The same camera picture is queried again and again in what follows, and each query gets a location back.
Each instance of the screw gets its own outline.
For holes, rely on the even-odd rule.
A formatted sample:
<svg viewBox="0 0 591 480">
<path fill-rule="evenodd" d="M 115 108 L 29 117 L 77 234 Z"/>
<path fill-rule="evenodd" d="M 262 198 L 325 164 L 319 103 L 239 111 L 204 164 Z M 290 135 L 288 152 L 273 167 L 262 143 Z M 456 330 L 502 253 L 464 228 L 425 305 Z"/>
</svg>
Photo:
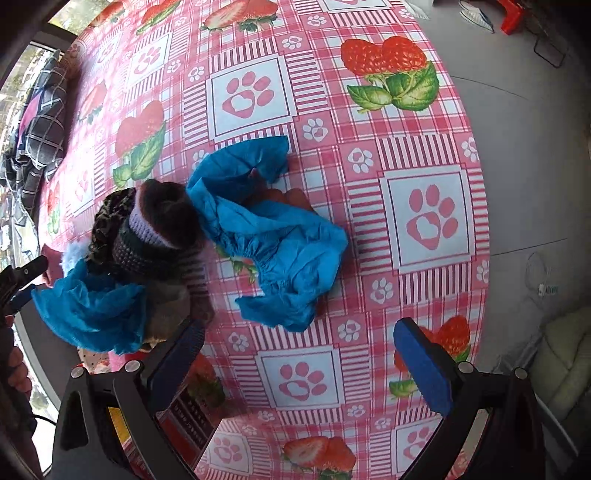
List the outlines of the screw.
<svg viewBox="0 0 591 480">
<path fill-rule="evenodd" d="M 527 372 L 522 368 L 515 369 L 515 376 L 520 380 L 525 380 L 527 378 Z"/>
<path fill-rule="evenodd" d="M 82 367 L 74 367 L 70 373 L 72 378 L 80 378 L 82 375 L 84 375 L 84 368 Z"/>
<path fill-rule="evenodd" d="M 137 372 L 140 368 L 141 364 L 137 360 L 130 360 L 125 364 L 125 371 L 126 372 Z"/>
<path fill-rule="evenodd" d="M 460 362 L 458 363 L 457 368 L 463 374 L 471 374 L 474 371 L 474 365 L 470 362 Z"/>
</svg>

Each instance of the gray floor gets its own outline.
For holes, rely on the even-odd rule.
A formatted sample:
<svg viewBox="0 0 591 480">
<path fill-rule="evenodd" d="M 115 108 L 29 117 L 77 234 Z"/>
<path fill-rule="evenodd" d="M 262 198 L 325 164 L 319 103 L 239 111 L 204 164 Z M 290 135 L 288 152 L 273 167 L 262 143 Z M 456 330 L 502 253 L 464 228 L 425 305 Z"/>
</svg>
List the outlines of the gray floor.
<svg viewBox="0 0 591 480">
<path fill-rule="evenodd" d="M 502 10 L 475 2 L 496 33 L 474 27 L 455 1 L 419 23 L 443 59 L 470 117 L 484 172 L 491 228 L 490 289 L 479 357 L 490 370 L 540 324 L 591 292 L 591 92 L 576 60 L 554 69 L 526 32 L 505 35 Z M 532 252 L 558 295 L 534 303 L 524 282 Z M 532 280 L 542 275 L 532 272 Z"/>
</svg>

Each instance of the red stool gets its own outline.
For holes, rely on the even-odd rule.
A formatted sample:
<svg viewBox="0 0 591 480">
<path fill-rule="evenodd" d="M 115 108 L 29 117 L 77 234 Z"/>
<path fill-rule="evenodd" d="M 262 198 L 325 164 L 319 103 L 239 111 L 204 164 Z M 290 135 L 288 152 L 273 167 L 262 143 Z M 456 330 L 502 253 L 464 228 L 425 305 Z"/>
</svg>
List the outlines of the red stool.
<svg viewBox="0 0 591 480">
<path fill-rule="evenodd" d="M 501 24 L 501 30 L 511 35 L 525 17 L 525 8 L 515 0 L 497 0 L 507 11 L 507 15 Z"/>
</svg>

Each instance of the pink checkered tablecloth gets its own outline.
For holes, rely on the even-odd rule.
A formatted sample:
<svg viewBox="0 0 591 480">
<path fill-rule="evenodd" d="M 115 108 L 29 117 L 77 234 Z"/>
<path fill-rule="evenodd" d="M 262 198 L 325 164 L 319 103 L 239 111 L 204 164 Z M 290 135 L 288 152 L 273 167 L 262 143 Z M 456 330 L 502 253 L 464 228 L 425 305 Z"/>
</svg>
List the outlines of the pink checkered tablecloth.
<svg viewBox="0 0 591 480">
<path fill-rule="evenodd" d="M 282 456 L 286 442 L 324 436 L 345 440 L 353 478 L 399 477 L 440 418 L 394 363 L 394 323 L 412 317 L 444 346 L 462 337 L 450 353 L 474 359 L 488 286 L 482 171 L 448 72 L 397 1 L 158 1 L 116 2 L 63 59 L 76 117 L 42 195 L 41 244 L 87 235 L 118 188 L 185 183 L 218 148 L 286 135 L 289 172 L 274 187 L 302 189 L 350 248 L 304 333 L 241 319 L 234 300 L 260 293 L 247 265 L 211 244 L 187 256 L 184 278 L 214 312 L 202 351 L 233 409 L 196 472 L 350 477 Z M 394 36 L 423 54 L 391 47 Z M 415 70 L 392 71 L 409 56 Z"/>
</svg>

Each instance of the striped knit hat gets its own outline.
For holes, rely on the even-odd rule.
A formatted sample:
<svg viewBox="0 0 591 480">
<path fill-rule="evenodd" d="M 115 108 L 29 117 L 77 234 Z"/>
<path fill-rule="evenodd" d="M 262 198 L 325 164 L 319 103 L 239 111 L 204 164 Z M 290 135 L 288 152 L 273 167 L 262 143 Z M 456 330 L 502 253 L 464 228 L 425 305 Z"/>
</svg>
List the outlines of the striped knit hat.
<svg viewBox="0 0 591 480">
<path fill-rule="evenodd" d="M 119 229 L 113 259 L 129 272 L 163 278 L 171 273 L 178 253 L 195 244 L 199 232 L 197 212 L 184 186 L 147 180 Z"/>
</svg>

